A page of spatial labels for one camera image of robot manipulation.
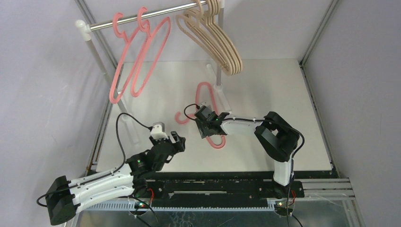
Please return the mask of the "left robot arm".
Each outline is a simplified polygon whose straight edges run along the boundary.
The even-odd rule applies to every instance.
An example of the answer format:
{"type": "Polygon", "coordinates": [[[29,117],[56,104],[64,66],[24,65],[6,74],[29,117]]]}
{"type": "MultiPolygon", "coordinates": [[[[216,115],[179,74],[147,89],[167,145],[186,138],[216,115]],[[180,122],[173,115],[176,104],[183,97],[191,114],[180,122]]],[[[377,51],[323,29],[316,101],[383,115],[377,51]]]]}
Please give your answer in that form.
{"type": "Polygon", "coordinates": [[[131,156],[119,167],[74,180],[64,175],[56,178],[44,195],[50,224],[63,224],[88,207],[113,198],[144,196],[148,191],[146,178],[184,152],[186,142],[175,131],[166,139],[150,140],[151,149],[131,156]]]}

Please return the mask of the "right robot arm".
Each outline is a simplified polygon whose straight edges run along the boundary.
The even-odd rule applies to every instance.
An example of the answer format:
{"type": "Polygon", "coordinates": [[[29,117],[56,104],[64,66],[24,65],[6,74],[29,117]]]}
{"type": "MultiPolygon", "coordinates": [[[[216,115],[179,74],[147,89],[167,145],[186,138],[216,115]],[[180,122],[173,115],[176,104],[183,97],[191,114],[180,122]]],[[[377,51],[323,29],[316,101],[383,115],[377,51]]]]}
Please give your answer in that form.
{"type": "Polygon", "coordinates": [[[273,190],[280,197],[292,191],[294,156],[303,147],[305,137],[278,113],[270,111],[263,118],[241,118],[197,105],[195,122],[202,138],[214,135],[255,136],[267,155],[274,160],[273,190]]]}

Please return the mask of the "beige hanger large hook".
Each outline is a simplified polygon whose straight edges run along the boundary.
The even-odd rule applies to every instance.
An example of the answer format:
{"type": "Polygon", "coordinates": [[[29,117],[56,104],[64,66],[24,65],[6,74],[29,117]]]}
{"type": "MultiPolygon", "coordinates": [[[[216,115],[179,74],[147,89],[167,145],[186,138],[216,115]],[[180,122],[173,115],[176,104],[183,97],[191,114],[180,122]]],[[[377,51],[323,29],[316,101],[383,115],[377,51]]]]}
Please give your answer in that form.
{"type": "Polygon", "coordinates": [[[205,27],[205,10],[199,0],[194,0],[196,8],[186,9],[175,17],[179,29],[191,38],[211,57],[210,33],[205,27]]]}

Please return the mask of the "pink hanger top hook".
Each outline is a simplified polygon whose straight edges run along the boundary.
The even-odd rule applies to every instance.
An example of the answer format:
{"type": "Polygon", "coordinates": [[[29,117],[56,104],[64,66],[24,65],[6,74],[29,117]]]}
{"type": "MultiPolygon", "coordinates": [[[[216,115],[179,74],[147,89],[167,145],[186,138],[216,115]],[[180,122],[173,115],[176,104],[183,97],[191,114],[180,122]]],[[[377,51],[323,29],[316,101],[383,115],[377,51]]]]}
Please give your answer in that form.
{"type": "Polygon", "coordinates": [[[143,15],[143,13],[147,12],[147,10],[148,9],[146,7],[142,7],[142,8],[139,9],[138,14],[137,14],[138,26],[137,26],[137,28],[134,29],[134,31],[132,32],[132,34],[130,36],[127,36],[126,32],[124,30],[121,31],[121,32],[118,30],[117,22],[118,22],[118,20],[120,18],[123,17],[123,14],[118,12],[113,17],[112,24],[113,24],[114,34],[115,34],[116,37],[121,38],[121,39],[124,40],[125,46],[124,46],[124,49],[122,51],[121,57],[120,57],[120,59],[118,61],[116,72],[114,74],[114,77],[113,77],[113,80],[112,80],[112,84],[111,84],[111,87],[110,87],[109,100],[110,100],[110,102],[112,104],[117,104],[121,100],[121,98],[123,96],[123,93],[125,92],[125,89],[127,88],[131,78],[134,78],[134,82],[133,82],[133,85],[131,86],[131,88],[134,89],[134,87],[135,87],[136,79],[138,77],[138,74],[135,71],[139,70],[141,68],[142,63],[143,63],[144,54],[147,52],[148,43],[151,40],[149,21],[146,19],[145,22],[143,23],[142,20],[141,20],[141,17],[143,15]],[[124,59],[126,57],[126,54],[128,53],[129,47],[130,47],[133,39],[135,38],[135,36],[137,35],[137,33],[139,31],[145,33],[146,34],[146,38],[145,38],[145,40],[144,40],[144,42],[143,42],[143,44],[141,46],[141,49],[139,51],[138,56],[137,56],[137,58],[136,58],[136,60],[134,62],[134,66],[131,69],[126,81],[124,82],[124,85],[122,87],[121,92],[118,93],[116,91],[116,89],[117,89],[117,82],[118,82],[118,79],[119,79],[119,73],[121,72],[122,65],[124,63],[124,59]]]}

